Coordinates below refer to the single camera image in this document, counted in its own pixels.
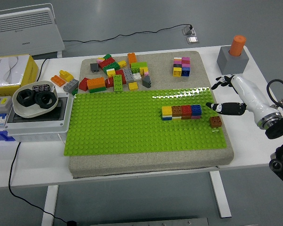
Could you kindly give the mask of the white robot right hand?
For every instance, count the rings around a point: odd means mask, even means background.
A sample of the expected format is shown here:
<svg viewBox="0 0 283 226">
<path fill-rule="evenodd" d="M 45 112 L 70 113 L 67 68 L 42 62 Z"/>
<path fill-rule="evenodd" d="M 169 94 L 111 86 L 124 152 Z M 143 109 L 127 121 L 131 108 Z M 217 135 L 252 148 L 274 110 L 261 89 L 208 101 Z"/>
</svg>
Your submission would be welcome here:
<svg viewBox="0 0 283 226">
<path fill-rule="evenodd" d="M 243 115 L 248 110 L 253 113 L 256 125 L 265 130 L 282 118 L 281 113 L 269 105 L 268 100 L 253 82 L 238 75 L 221 76 L 216 80 L 217 83 L 212 86 L 212 89 L 216 89 L 219 85 L 232 87 L 242 103 L 207 102 L 206 106 L 215 112 L 223 115 Z"/>
</svg>

